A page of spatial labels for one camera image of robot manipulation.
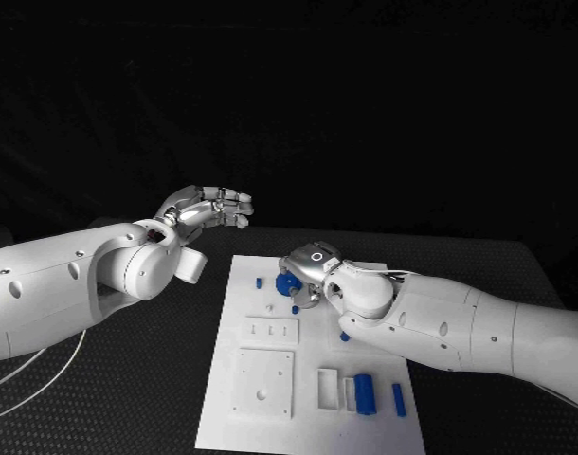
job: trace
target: blue block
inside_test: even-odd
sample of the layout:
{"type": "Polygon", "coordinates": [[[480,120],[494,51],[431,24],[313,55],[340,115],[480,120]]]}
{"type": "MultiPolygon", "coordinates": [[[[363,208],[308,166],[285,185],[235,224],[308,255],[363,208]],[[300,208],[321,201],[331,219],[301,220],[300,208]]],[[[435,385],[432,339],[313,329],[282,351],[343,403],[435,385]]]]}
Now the blue block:
{"type": "Polygon", "coordinates": [[[356,395],[356,413],[373,415],[377,413],[375,403],[373,376],[370,374],[357,374],[354,376],[354,395],[356,395]]]}
{"type": "Polygon", "coordinates": [[[408,409],[405,408],[405,398],[402,396],[402,386],[399,384],[393,384],[393,398],[395,398],[395,410],[398,411],[398,415],[401,417],[406,417],[408,409]]]}
{"type": "Polygon", "coordinates": [[[277,275],[275,286],[278,293],[285,297],[291,297],[291,287],[295,287],[300,291],[303,289],[303,282],[291,272],[285,274],[280,273],[277,275]]]}

